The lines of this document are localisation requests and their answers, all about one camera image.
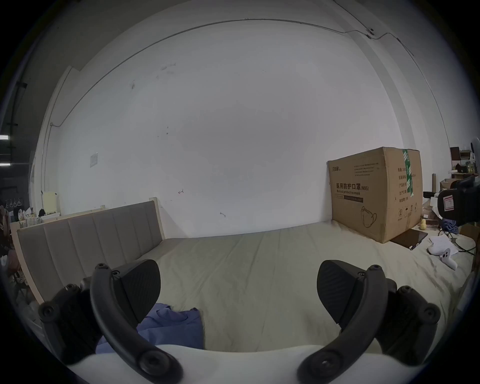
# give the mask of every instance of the green tape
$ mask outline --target green tape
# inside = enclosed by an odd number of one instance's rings
[[[410,193],[410,196],[413,196],[412,167],[410,165],[410,157],[408,156],[407,149],[403,149],[403,159],[405,161],[405,171],[407,173],[407,192]]]

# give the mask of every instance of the screw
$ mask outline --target screw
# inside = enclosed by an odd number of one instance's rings
[[[50,316],[53,313],[53,308],[52,307],[45,307],[43,309],[43,314],[45,316]]]

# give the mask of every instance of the paper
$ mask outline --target paper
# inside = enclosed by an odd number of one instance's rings
[[[438,218],[440,220],[442,220],[442,217],[440,216],[440,212],[438,212],[438,207],[437,206],[432,207],[432,211],[433,211],[433,213],[435,213],[438,216]]]
[[[447,235],[442,236],[430,236],[432,246],[428,248],[431,254],[440,255],[443,254],[447,248],[450,248],[450,255],[458,253],[458,248],[450,241]]]

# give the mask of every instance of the electrical wire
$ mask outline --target electrical wire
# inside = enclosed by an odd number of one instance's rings
[[[445,233],[445,234],[447,234],[447,237],[450,237],[450,238],[452,239],[452,243],[453,243],[457,248],[461,249],[461,251],[459,251],[459,252],[466,252],[466,253],[470,253],[471,255],[475,256],[475,253],[472,253],[471,251],[473,251],[474,249],[476,249],[477,246],[475,246],[475,247],[473,247],[473,248],[470,248],[470,249],[465,249],[465,248],[463,248],[461,245],[459,245],[459,244],[457,243],[456,240],[457,240],[458,238],[453,237],[453,235],[452,235],[451,232],[448,232],[448,231],[445,232],[443,229],[441,229],[441,230],[438,232],[438,235],[440,235],[440,233],[442,233],[442,232]]]
[[[366,26],[364,23],[362,23],[354,14],[352,14],[349,10],[347,10],[346,8],[344,8],[342,5],[338,4],[336,0],[333,0],[333,2],[334,2],[336,5],[338,5],[340,8],[342,8],[345,12],[347,12],[348,14],[350,14],[350,16],[352,16],[352,17],[353,17],[355,20],[357,20],[360,24],[362,24],[363,27],[364,27],[369,33],[373,34],[372,29],[371,29],[371,28],[367,28],[367,26]],[[387,35],[387,34],[392,35],[395,39],[398,40],[398,42],[402,45],[402,47],[405,49],[405,51],[407,51],[407,53],[410,55],[411,59],[413,60],[413,62],[414,62],[415,65],[417,66],[418,70],[420,71],[423,79],[425,80],[425,83],[427,84],[427,87],[428,87],[428,89],[430,90],[430,93],[432,94],[433,99],[435,100],[435,104],[437,105],[438,113],[440,114],[440,118],[442,119],[442,124],[443,124],[444,129],[445,129],[445,136],[446,136],[446,138],[447,138],[448,148],[450,149],[450,140],[448,140],[447,128],[446,128],[446,126],[445,126],[445,121],[444,121],[444,117],[443,117],[443,115],[442,115],[442,111],[440,111],[440,107],[439,107],[439,105],[438,105],[438,101],[437,101],[437,99],[436,99],[436,97],[435,97],[435,94],[434,94],[433,91],[432,91],[432,88],[430,87],[430,84],[428,83],[427,78],[425,77],[425,75],[423,74],[423,72],[422,72],[422,70],[420,69],[419,65],[417,64],[417,62],[416,62],[415,59],[413,58],[413,57],[414,57],[413,53],[410,51],[410,49],[407,48],[407,46],[406,46],[405,44],[403,44],[403,43],[400,41],[400,39],[399,39],[397,36],[395,36],[394,34],[392,34],[392,33],[390,33],[390,32],[384,33],[384,34],[381,35],[379,38],[373,38],[373,37],[371,37],[371,39],[372,39],[372,40],[378,40],[378,39],[380,39],[381,37],[383,37],[383,36],[385,36],[385,35]]]
[[[178,36],[178,35],[181,35],[183,33],[186,33],[186,32],[190,32],[190,31],[193,31],[195,29],[199,29],[199,28],[203,28],[203,27],[207,27],[207,26],[211,26],[211,25],[217,25],[217,24],[225,24],[225,23],[232,23],[232,22],[240,22],[240,21],[277,21],[277,22],[284,22],[284,23],[293,23],[293,24],[301,24],[301,25],[308,25],[308,26],[311,26],[311,27],[315,27],[315,28],[320,28],[320,29],[324,29],[325,31],[330,31],[330,32],[333,32],[333,33],[337,33],[339,35],[347,35],[349,33],[352,33],[352,32],[357,32],[357,33],[360,33],[361,35],[364,35],[366,36],[367,38],[369,38],[370,40],[380,40],[382,37],[384,37],[385,35],[392,35],[393,37],[395,37],[393,34],[391,34],[390,32],[386,32],[384,33],[383,35],[381,35],[380,37],[372,37],[368,34],[366,34],[365,32],[362,32],[362,31],[359,31],[358,29],[352,29],[352,30],[349,30],[349,31],[338,31],[336,29],[333,29],[333,28],[329,28],[329,27],[326,27],[326,26],[323,26],[323,25],[318,25],[318,24],[312,24],[312,23],[305,23],[305,22],[301,22],[301,21],[296,21],[296,20],[288,20],[288,19],[270,19],[270,18],[246,18],[246,19],[231,19],[231,20],[223,20],[223,21],[217,21],[217,22],[213,22],[213,23],[207,23],[207,24],[202,24],[202,25],[197,25],[195,27],[192,27],[192,28],[188,28],[188,29],[185,29],[183,31],[180,31],[180,32],[176,32],[176,33],[173,33],[169,36],[166,36],[162,39],[159,39],[159,40],[156,40],[154,41],[153,43],[147,45],[146,47],[142,48],[141,50],[131,54],[129,57],[127,57],[126,59],[122,60],[120,63],[118,63],[117,65],[115,65],[112,69],[110,69],[107,73],[105,73],[102,77],[100,77],[84,94],[83,96],[75,103],[75,105],[72,107],[72,109],[68,112],[67,116],[65,116],[65,118],[62,120],[62,122],[60,124],[53,124],[52,122],[50,122],[50,126],[53,126],[53,127],[61,127],[62,124],[66,121],[66,119],[70,116],[70,114],[72,113],[72,111],[75,109],[75,107],[83,100],[83,98],[99,83],[101,82],[106,76],[108,76],[110,73],[112,73],[115,69],[117,69],[119,66],[121,66],[123,63],[125,63],[126,61],[130,60],[131,58],[133,58],[134,56],[138,55],[139,53],[143,52],[144,50],[154,46],[155,44],[158,44],[158,43],[161,43],[162,41],[165,41],[171,37],[174,37],[174,36]]]

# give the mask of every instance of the gray headboard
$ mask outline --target gray headboard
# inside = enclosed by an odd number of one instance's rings
[[[43,300],[79,284],[98,263],[129,263],[162,241],[154,201],[18,230],[23,258]]]

